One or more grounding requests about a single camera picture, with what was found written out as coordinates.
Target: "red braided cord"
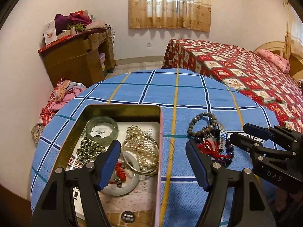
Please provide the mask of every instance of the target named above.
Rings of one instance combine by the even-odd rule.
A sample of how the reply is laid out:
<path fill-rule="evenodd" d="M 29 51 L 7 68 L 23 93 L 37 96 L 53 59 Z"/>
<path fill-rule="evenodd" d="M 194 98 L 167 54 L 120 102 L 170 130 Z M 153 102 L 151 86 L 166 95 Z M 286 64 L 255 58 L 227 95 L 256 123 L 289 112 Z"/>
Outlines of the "red braided cord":
<path fill-rule="evenodd" d="M 198 144 L 198 148 L 202 153 L 208 154 L 214 159 L 230 158 L 231 155 L 221 155 L 218 154 L 219 145 L 214 141 L 215 150 L 213 150 L 212 143 L 209 140 L 206 140 L 204 143 Z"/>
<path fill-rule="evenodd" d="M 125 172 L 123 171 L 123 169 L 121 168 L 121 166 L 122 166 L 122 163 L 117 162 L 116 166 L 115 166 L 115 171 L 116 171 L 117 176 L 120 178 L 120 180 L 124 182 L 126 180 L 126 175 L 125 175 Z"/>

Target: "red bedspread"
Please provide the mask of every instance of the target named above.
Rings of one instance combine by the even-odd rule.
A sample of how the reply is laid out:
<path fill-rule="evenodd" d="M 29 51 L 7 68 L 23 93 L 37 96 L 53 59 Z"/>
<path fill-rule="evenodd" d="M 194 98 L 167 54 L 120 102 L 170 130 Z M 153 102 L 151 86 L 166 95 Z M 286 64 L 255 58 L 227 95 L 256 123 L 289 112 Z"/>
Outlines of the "red bedspread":
<path fill-rule="evenodd" d="M 171 39 L 162 68 L 184 68 L 214 78 L 275 112 L 279 124 L 303 131 L 302 91 L 293 78 L 244 48 Z"/>

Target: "wooden headboard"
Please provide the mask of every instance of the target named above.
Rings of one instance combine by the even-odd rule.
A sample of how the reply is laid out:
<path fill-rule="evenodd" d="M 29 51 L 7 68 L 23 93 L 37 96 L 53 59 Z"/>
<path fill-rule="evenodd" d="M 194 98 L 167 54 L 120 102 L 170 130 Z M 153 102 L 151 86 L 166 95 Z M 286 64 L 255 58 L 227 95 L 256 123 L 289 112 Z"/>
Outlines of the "wooden headboard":
<path fill-rule="evenodd" d="M 254 52 L 259 49 L 266 49 L 274 54 L 283 56 L 285 42 L 273 41 L 258 47 Z M 290 55 L 289 59 L 290 71 L 289 75 L 295 80 L 303 79 L 303 59 L 298 55 Z"/>

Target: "blue plaid fabric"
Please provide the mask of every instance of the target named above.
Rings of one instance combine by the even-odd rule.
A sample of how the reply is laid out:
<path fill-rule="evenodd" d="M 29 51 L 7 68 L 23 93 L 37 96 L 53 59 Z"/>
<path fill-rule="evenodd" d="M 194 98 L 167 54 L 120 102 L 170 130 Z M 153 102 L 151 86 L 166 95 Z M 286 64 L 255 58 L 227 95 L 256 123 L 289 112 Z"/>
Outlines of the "blue plaid fabric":
<path fill-rule="evenodd" d="M 111 103 L 157 104 L 163 111 L 161 204 L 164 199 L 166 208 L 163 211 L 162 226 L 195 226 L 207 193 L 198 186 L 185 154 L 185 144 L 188 141 L 187 126 L 190 120 L 201 112 L 212 112 L 227 131 L 242 131 L 237 108 L 241 112 L 244 123 L 262 127 L 278 125 L 275 114 L 237 91 L 229 90 L 213 79 L 185 69 L 141 71 L 133 72 L 125 78 L 126 76 L 127 74 L 123 74 L 91 86 L 64 106 L 45 127 L 32 163 L 30 189 L 32 210 L 49 178 L 67 134 L 82 110 L 89 104 L 107 103 L 120 86 Z M 176 122 L 175 132 L 172 134 L 174 111 Z M 200 120 L 195 125 L 194 131 L 205 125 L 206 122 Z M 167 178 L 172 137 L 174 138 L 172 173 Z M 277 145 L 271 141 L 264 142 L 264 146 L 277 148 Z M 252 168 L 248 153 L 236 147 L 235 154 L 230 169 L 240 171 L 244 167 Z M 265 181 L 262 181 L 262 186 L 267 197 L 273 199 L 275 187 Z M 169 187 L 167 199 L 163 197 L 165 187 Z M 233 190 L 229 189 L 221 226 L 227 226 L 232 194 Z"/>

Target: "beige curtain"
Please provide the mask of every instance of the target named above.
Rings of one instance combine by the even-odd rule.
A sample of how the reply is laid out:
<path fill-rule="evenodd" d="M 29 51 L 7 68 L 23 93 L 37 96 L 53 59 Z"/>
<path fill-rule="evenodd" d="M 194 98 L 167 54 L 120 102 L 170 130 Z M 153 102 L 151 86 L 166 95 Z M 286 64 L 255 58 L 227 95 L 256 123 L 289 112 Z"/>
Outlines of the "beige curtain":
<path fill-rule="evenodd" d="M 284 58 L 289 60 L 291 54 L 303 57 L 303 23 L 287 0 L 283 4 L 288 15 Z"/>
<path fill-rule="evenodd" d="M 210 0 L 129 0 L 129 27 L 210 32 Z"/>

